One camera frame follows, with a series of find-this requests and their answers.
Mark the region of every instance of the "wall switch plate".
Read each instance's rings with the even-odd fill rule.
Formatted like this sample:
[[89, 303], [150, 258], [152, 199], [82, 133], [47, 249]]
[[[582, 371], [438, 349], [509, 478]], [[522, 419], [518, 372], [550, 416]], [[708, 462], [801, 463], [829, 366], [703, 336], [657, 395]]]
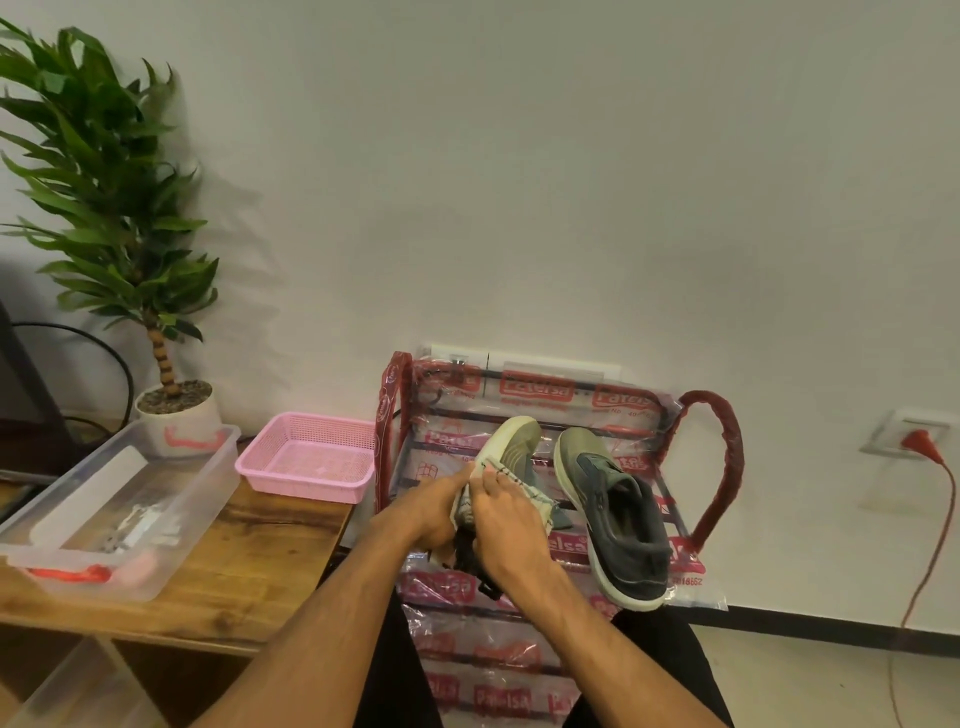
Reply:
[[432, 356], [461, 364], [469, 364], [494, 372], [527, 367], [526, 371], [566, 376], [579, 381], [620, 381], [623, 367], [619, 364], [601, 364], [577, 359], [558, 359], [538, 354], [493, 352], [486, 349], [460, 347], [452, 344], [426, 344], [421, 356]]
[[900, 442], [915, 429], [925, 429], [939, 447], [953, 427], [960, 425], [960, 416], [919, 407], [901, 407], [887, 415], [874, 430], [870, 440], [860, 451], [885, 457], [903, 457], [923, 460], [922, 455], [900, 447]]

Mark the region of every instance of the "person's arm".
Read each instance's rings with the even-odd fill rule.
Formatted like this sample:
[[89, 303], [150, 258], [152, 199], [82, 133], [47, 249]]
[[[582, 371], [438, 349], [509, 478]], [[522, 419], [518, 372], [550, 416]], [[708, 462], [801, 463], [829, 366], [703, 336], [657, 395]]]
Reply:
[[476, 550], [534, 623], [605, 728], [724, 728], [686, 688], [594, 610], [551, 560], [540, 515], [505, 475], [470, 481]]
[[453, 538], [450, 508], [470, 468], [423, 481], [375, 516], [344, 563], [194, 728], [349, 728], [403, 559], [415, 546]]

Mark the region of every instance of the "white wall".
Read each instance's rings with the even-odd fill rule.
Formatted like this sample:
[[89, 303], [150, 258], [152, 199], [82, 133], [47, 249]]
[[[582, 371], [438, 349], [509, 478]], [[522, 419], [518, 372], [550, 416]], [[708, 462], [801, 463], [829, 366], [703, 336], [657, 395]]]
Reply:
[[[730, 602], [899, 619], [947, 485], [857, 449], [895, 406], [960, 412], [952, 0], [2, 6], [180, 72], [223, 273], [179, 359], [228, 419], [369, 417], [390, 353], [429, 340], [714, 389], [747, 451], [705, 553]], [[0, 217], [30, 210], [0, 185]], [[84, 321], [4, 246], [29, 289], [11, 308]], [[150, 383], [142, 336], [111, 340]], [[61, 404], [118, 408], [106, 360], [67, 350], [85, 394], [61, 349], [41, 360]], [[691, 416], [669, 460], [691, 520], [716, 431]], [[960, 633], [958, 583], [954, 535], [917, 627]]]

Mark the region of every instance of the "black baseboard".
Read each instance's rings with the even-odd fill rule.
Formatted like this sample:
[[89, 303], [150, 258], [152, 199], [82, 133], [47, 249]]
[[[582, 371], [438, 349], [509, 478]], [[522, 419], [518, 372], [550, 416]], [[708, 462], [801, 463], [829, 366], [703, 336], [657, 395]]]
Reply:
[[684, 608], [684, 616], [691, 624], [708, 627], [739, 629], [764, 635], [797, 637], [802, 640], [852, 644], [875, 649], [895, 648], [898, 652], [918, 655], [960, 657], [960, 635], [940, 632], [922, 632], [896, 627], [866, 624], [859, 621], [795, 615], [789, 612], [771, 612], [751, 607], [731, 607], [729, 612], [699, 607]]

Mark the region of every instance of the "shoe tongue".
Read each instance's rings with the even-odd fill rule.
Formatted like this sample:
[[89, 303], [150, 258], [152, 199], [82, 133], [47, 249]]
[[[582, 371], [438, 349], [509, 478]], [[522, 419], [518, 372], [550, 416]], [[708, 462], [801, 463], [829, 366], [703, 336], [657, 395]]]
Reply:
[[627, 490], [636, 492], [636, 481], [617, 468], [608, 458], [589, 453], [584, 453], [582, 457], [585, 457], [596, 470], [599, 484], [605, 491], [613, 490], [617, 485], [622, 484]]

